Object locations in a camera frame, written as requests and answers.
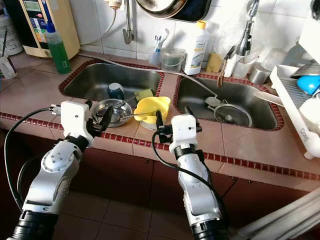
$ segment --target double sink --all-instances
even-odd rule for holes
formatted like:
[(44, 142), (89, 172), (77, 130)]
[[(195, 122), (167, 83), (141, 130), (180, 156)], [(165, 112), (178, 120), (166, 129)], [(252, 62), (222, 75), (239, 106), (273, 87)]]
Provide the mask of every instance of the double sink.
[[(252, 127), (262, 130), (273, 130), (277, 127), (277, 119), (270, 106), (253, 93), (259, 89), (247, 85), (225, 81), (223, 86), (218, 88), (214, 79), (197, 78), (200, 82), (214, 91), (220, 100), (227, 100), (229, 104), (234, 104), (245, 109), (252, 118)], [(155, 71), (143, 71), (129, 69), (126, 67), (108, 64), (89, 64), (81, 70), (64, 87), (63, 94), (70, 97), (82, 98), (92, 101), (102, 101), (109, 99), (108, 86), (111, 83), (119, 83), (123, 87), (126, 97), (133, 96), (135, 92), (151, 89), (157, 92), (161, 75)], [(189, 105), (197, 118), (214, 121), (213, 112), (207, 108), (205, 99), (212, 96), (207, 90), (189, 80), (182, 78), (179, 80), (177, 101), (175, 107), (184, 112), (185, 105)], [(129, 102), (134, 108), (137, 101)]]

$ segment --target red tile edge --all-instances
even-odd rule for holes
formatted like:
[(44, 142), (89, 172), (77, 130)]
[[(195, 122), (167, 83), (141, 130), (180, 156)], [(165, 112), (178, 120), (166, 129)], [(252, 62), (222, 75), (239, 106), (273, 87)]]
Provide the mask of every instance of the red tile edge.
[[(18, 115), (0, 112), (0, 119), (19, 121), (21, 118), (22, 117), (18, 116)], [(63, 130), (62, 125), (59, 123), (55, 123), (55, 122), (48, 122), (48, 121), (43, 121), (43, 120), (34, 119), (34, 118), (28, 118), (24, 122), (28, 123), (28, 124), (42, 126), (42, 127)], [(107, 132), (103, 132), (101, 135), (101, 138), (110, 139), (110, 140), (114, 140), (114, 141), (118, 141), (118, 142), (122, 142), (122, 143), (135, 144), (135, 145), (144, 146), (147, 148), (151, 148), (151, 145), (152, 145), (151, 141), (148, 141), (148, 140), (132, 138), (132, 137), (127, 137), (127, 136), (122, 136), (122, 135), (117, 135), (117, 134), (111, 134), (111, 133), (107, 133)], [(158, 150), (169, 151), (168, 144), (155, 143), (155, 147)], [(228, 163), (228, 164), (237, 165), (240, 167), (257, 169), (260, 171), (271, 172), (271, 173), (281, 174), (281, 175), (287, 175), (287, 176), (291, 176), (291, 177), (295, 177), (295, 178), (320, 181), (320, 174), (316, 174), (316, 173), (310, 173), (310, 172), (306, 172), (306, 171), (300, 171), (300, 170), (295, 170), (295, 169), (290, 169), (290, 168), (285, 168), (285, 167), (280, 167), (280, 166), (275, 166), (275, 165), (269, 165), (269, 164), (264, 164), (264, 163), (260, 163), (260, 162), (249, 161), (249, 160), (244, 160), (244, 159), (239, 159), (239, 158), (234, 158), (234, 157), (221, 156), (221, 155), (210, 153), (210, 152), (204, 152), (204, 157), (205, 157), (205, 159), (211, 160), (211, 161)]]
[[(134, 68), (140, 68), (140, 69), (158, 69), (152, 66), (145, 66), (145, 65), (139, 65), (139, 64), (133, 64), (133, 63), (126, 63), (126, 62), (120, 62), (120, 61), (113, 61), (115, 63), (118, 64), (122, 64), (125, 66), (129, 66), (129, 67), (134, 67)], [(82, 71), (85, 69), (85, 67), (91, 65), (91, 64), (98, 64), (98, 63), (105, 63), (105, 61), (102, 60), (98, 60), (98, 59), (92, 59), (92, 60), (88, 60), (86, 62), (84, 62), (81, 66), (79, 66), (76, 70), (74, 70), (73, 73), (71, 73), (70, 76), (68, 76), (62, 83), (60, 83), (60, 85), (58, 86), (59, 91), (62, 95), (65, 95), (64, 93), (64, 89), (65, 87)], [(157, 72), (157, 74), (160, 75), (160, 81), (158, 83), (158, 87), (155, 91), (155, 96), (159, 97), (160, 94), (160, 90), (163, 84), (163, 81), (165, 79), (165, 74), (163, 72)]]
[[(194, 77), (196, 78), (203, 78), (203, 79), (213, 79), (213, 80), (216, 80), (218, 77), (217, 76), (212, 76), (212, 75), (209, 75), (209, 74), (203, 74), (203, 73), (199, 73), (199, 74), (196, 74), (194, 75)], [(178, 98), (179, 98), (179, 87), (180, 87), (180, 82), (181, 82), (181, 79), (182, 77), (181, 76), (178, 76), (177, 77), (177, 81), (176, 81), (176, 85), (175, 85), (175, 91), (174, 91), (174, 94), (173, 94), (173, 99), (172, 99), (172, 104), (173, 106), (175, 107), (175, 109), (181, 113), (181, 114), (184, 114), (184, 112), (181, 112), (179, 109), (178, 109)], [(255, 83), (252, 83), (250, 82), (249, 80), (244, 80), (244, 79), (238, 79), (238, 78), (233, 78), (233, 77), (225, 77), (224, 80), (225, 82), (230, 82), (230, 83), (236, 83), (236, 84), (246, 84), (246, 85), (250, 85), (256, 89), (259, 89), (260, 91), (262, 92), (266, 92), (266, 93), (270, 93), (270, 91), (265, 87), (265, 86), (262, 86), (262, 85), (259, 85), (259, 84), (255, 84)], [(260, 128), (255, 128), (255, 127), (250, 127), (251, 129), (257, 129), (259, 131), (266, 131), (266, 132), (274, 132), (274, 131), (278, 131), (280, 129), (283, 128), (283, 126), (285, 125), (285, 120), (283, 119), (281, 113), (280, 113), (280, 110), (278, 108), (278, 106), (276, 104), (273, 104), (273, 103), (269, 103), (271, 109), (272, 109), (272, 112), (273, 112), (273, 115), (276, 119), (276, 122), (277, 122), (277, 125), (274, 129), (269, 129), (269, 130), (264, 130), (264, 129), (260, 129)], [(246, 126), (236, 126), (238, 128), (247, 128)]]

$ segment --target white dish drying rack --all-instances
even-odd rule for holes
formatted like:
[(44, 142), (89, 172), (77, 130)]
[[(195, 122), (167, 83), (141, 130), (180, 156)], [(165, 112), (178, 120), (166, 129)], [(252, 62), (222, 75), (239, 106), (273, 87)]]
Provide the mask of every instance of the white dish drying rack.
[(304, 157), (311, 160), (320, 158), (320, 136), (309, 131), (303, 120), (299, 108), (311, 98), (297, 87), (297, 80), (290, 78), (299, 68), (294, 66), (276, 65), (270, 75), (272, 88), (278, 93), (286, 112), (288, 113), (295, 130), (306, 148)]

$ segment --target countertop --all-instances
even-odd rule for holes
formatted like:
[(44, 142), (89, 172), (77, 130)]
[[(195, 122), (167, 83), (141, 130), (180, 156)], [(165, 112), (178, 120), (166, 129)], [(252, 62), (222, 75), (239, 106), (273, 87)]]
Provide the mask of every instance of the countertop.
[[(125, 57), (87, 54), (106, 59), (142, 66), (144, 60)], [(69, 74), (58, 74), (50, 59), (20, 53), (12, 56), (17, 76), (3, 80), (0, 91), (0, 128), (8, 130), (22, 117), (36, 109), (60, 104), (63, 101), (83, 103), (85, 100), (63, 95), (58, 86)], [(72, 71), (91, 60), (75, 56), (71, 61)], [(177, 76), (165, 73), (158, 92), (159, 96), (174, 99)], [(203, 131), (197, 135), (198, 148), (205, 152), (210, 170), (228, 176), (239, 177), (262, 183), (312, 191), (320, 187), (320, 159), (304, 158), (305, 148), (296, 133), (284, 108), (279, 108), (284, 126), (276, 131), (234, 126), (199, 119)], [(167, 124), (179, 115), (170, 105)], [(60, 117), (49, 112), (37, 114), (32, 120), (22, 123), (18, 132), (48, 139), (63, 138)], [(150, 141), (153, 131), (141, 126), (133, 118), (125, 125), (108, 128), (94, 140), (94, 148), (156, 160)], [(177, 163), (168, 145), (158, 144), (160, 155), (168, 162)]]

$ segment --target blue cup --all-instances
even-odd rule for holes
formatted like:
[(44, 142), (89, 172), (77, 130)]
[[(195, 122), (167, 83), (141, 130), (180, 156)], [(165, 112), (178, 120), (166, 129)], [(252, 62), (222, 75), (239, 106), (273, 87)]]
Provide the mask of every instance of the blue cup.
[(296, 81), (297, 86), (308, 95), (313, 95), (320, 88), (320, 75), (302, 76)]
[(123, 87), (116, 82), (109, 84), (108, 93), (111, 99), (121, 99), (125, 100), (125, 92)]

